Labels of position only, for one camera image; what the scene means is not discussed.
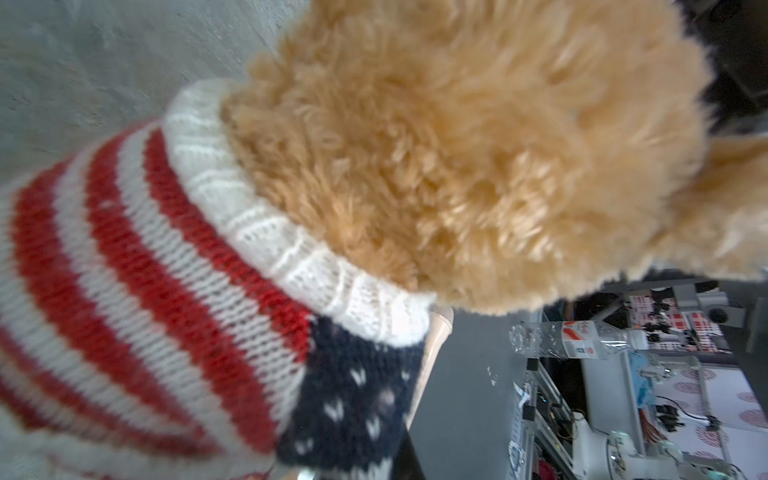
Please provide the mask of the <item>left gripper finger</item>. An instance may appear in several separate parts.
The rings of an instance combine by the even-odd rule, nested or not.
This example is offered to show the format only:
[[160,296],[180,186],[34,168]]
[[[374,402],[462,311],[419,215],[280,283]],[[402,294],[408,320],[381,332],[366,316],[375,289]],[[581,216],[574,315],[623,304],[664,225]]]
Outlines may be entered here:
[[393,460],[391,480],[425,480],[421,464],[409,432],[406,432]]

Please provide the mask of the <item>red white striped sweater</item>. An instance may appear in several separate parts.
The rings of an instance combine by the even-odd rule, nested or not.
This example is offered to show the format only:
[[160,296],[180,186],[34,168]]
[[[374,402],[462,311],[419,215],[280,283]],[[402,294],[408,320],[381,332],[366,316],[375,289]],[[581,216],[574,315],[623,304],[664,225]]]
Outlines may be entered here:
[[5,479],[387,479],[432,296],[259,197],[224,80],[1,189]]

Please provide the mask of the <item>brown teddy bear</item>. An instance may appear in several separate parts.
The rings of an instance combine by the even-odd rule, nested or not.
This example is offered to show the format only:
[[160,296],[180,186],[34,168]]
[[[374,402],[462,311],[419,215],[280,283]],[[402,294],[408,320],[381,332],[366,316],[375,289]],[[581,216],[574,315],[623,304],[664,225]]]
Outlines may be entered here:
[[767,140],[715,136],[669,1],[315,1],[222,105],[257,192],[484,314],[767,264]]

